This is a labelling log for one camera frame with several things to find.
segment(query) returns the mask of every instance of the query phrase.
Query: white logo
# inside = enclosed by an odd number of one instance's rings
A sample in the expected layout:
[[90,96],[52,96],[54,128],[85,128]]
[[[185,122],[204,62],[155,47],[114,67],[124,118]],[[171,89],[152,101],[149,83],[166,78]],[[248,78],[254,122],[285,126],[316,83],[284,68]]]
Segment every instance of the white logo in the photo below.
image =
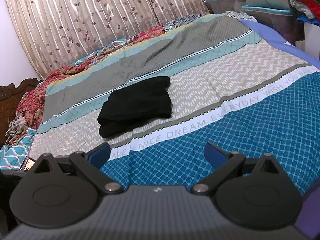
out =
[[154,188],[154,189],[153,189],[153,191],[154,191],[154,192],[156,192],[156,193],[159,193],[159,192],[161,192],[161,191],[162,191],[162,188],[157,187],[157,188]]

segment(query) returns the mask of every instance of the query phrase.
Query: blue lid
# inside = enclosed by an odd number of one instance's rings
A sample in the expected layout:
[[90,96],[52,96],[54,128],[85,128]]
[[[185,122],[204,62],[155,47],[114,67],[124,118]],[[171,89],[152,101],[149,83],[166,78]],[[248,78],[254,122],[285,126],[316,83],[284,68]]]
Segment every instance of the blue lid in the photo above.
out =
[[278,14],[278,15],[293,15],[292,11],[290,10],[279,10],[279,9],[249,6],[249,5],[243,5],[241,8],[244,11],[263,12],[263,13]]

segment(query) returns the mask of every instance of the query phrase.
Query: curtain fold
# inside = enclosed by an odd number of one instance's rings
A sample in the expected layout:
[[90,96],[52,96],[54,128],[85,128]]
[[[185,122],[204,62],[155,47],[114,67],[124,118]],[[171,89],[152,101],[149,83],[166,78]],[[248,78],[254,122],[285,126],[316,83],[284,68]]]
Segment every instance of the curtain fold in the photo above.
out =
[[42,79],[114,40],[207,12],[201,0],[6,1],[23,49]]

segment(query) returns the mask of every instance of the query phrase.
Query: gray stripe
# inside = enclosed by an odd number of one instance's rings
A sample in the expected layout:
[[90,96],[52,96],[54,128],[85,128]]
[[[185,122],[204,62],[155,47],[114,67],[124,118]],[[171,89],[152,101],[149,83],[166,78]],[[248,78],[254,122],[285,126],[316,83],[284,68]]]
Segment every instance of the gray stripe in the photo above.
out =
[[115,89],[131,79],[157,71],[187,55],[236,38],[249,30],[237,19],[224,16],[206,23],[192,24],[173,39],[158,41],[135,55],[123,57],[110,66],[91,73],[76,85],[47,96],[42,122],[79,102]]
[[286,75],[287,73],[290,73],[292,72],[293,70],[297,69],[297,68],[300,68],[300,67],[305,67],[305,66],[311,66],[310,64],[296,64],[296,65],[293,65],[283,71],[281,71],[279,74],[277,74],[276,76],[274,76],[273,78],[269,79],[269,80],[266,80],[266,81],[263,81],[261,84],[259,85],[256,85],[256,86],[253,86],[251,88],[248,88],[248,89],[244,89],[244,90],[241,90],[239,92],[236,92],[234,93],[233,95],[231,96],[224,96],[222,97],[218,102],[212,104],[212,105],[209,105],[209,106],[206,106],[206,107],[203,107],[187,116],[184,116],[184,117],[181,117],[179,119],[176,119],[176,120],[173,120],[173,121],[169,121],[169,122],[166,122],[166,123],[161,123],[159,125],[156,125],[154,127],[152,127],[151,129],[148,129],[146,131],[143,131],[141,133],[136,133],[134,134],[132,137],[128,138],[128,139],[125,139],[119,143],[115,143],[115,144],[112,144],[111,145],[111,149],[113,148],[117,148],[119,146],[122,146],[122,145],[125,145],[127,143],[130,143],[132,139],[135,139],[135,138],[142,138],[143,136],[146,136],[154,131],[157,131],[157,130],[160,130],[162,128],[166,128],[166,127],[170,127],[170,126],[174,126],[174,125],[177,125],[179,123],[183,123],[185,121],[189,121],[190,119],[194,118],[194,117],[197,117],[201,114],[205,114],[211,110],[214,110],[218,107],[220,107],[222,105],[222,103],[224,101],[230,101],[230,100],[233,100],[237,97],[241,97],[241,96],[244,96],[244,95],[247,95],[249,93],[252,93],[254,91],[257,91],[263,87],[265,87],[266,85],[269,85],[271,83],[274,83],[276,82],[277,80],[279,80],[281,77],[283,77],[284,75]]

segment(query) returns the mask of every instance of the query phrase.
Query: white box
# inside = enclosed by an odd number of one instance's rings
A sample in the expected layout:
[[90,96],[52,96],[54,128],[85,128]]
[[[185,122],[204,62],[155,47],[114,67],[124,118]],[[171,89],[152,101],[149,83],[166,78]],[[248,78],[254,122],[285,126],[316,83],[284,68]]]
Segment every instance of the white box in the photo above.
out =
[[320,59],[320,27],[304,22],[304,51]]

